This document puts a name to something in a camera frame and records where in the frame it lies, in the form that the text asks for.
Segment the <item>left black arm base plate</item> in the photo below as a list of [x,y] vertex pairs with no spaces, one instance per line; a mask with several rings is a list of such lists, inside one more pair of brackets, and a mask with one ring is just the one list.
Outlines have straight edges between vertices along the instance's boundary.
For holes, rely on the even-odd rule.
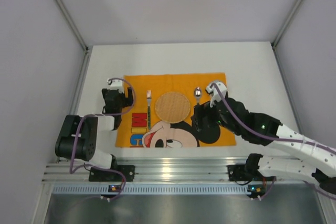
[[115,172],[108,172],[102,169],[92,167],[90,169],[89,181],[90,182],[132,182],[135,176],[134,165],[119,165],[117,171],[125,176],[125,179],[121,175]]

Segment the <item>round woven wicker plate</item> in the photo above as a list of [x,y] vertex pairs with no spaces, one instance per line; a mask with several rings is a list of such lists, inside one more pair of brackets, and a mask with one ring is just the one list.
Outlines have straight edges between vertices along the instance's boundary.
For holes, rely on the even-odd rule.
[[166,92],[155,103],[155,113],[158,118],[171,124],[184,121],[190,110],[189,99],[180,92]]

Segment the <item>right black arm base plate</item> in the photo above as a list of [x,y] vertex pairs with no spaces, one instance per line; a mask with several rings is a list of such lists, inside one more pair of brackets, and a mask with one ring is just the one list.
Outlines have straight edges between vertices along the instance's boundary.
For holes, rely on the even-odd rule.
[[227,170],[231,182],[256,182],[263,178],[257,168],[249,168],[243,164],[228,165]]

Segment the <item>fork with teal handle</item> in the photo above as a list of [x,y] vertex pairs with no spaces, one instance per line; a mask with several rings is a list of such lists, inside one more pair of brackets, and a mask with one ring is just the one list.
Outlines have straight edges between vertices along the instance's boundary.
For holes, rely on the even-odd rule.
[[152,101],[152,91],[146,91],[146,101],[147,101],[147,115],[148,115],[148,130],[151,129],[151,101]]

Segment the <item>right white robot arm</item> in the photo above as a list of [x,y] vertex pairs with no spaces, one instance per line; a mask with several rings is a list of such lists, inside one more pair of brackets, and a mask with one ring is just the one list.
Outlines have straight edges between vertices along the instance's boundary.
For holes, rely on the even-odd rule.
[[286,152],[292,158],[274,158],[251,153],[242,174],[246,180],[286,177],[318,186],[335,194],[335,149],[292,130],[279,119],[248,111],[244,104],[230,98],[220,81],[206,88],[210,100],[194,106],[192,127],[198,133],[223,127],[250,144]]

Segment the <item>orange cartoon mouse placemat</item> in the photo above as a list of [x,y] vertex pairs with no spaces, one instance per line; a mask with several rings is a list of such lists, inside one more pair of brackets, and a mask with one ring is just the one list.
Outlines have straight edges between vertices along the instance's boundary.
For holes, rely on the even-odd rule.
[[[164,74],[124,76],[136,93],[133,109],[122,116],[118,128],[116,147],[120,148],[186,148],[235,146],[233,133],[219,127],[206,128],[201,132],[192,128],[192,107],[196,105],[194,89],[205,89],[212,81],[226,83],[223,72],[194,74]],[[151,129],[148,130],[146,91],[152,91]],[[161,121],[155,113],[157,99],[166,92],[180,92],[190,101],[187,118],[179,123]]]

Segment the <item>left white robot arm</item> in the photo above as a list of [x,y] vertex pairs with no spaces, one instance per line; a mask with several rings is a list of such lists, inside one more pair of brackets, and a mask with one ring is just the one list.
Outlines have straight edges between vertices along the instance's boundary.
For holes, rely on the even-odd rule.
[[117,158],[97,147],[109,132],[117,130],[122,116],[132,110],[136,93],[132,84],[122,78],[107,80],[102,89],[104,106],[101,113],[84,116],[66,115],[55,144],[55,154],[70,160],[69,173],[80,168],[93,167],[104,172],[117,173]]

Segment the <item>spoon with teal handle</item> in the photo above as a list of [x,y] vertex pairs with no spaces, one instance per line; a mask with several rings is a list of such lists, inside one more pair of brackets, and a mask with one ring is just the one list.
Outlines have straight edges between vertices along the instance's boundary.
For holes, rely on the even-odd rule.
[[196,87],[195,88],[195,90],[194,90],[194,97],[196,99],[196,104],[199,105],[201,97],[202,97],[202,89],[200,87]]

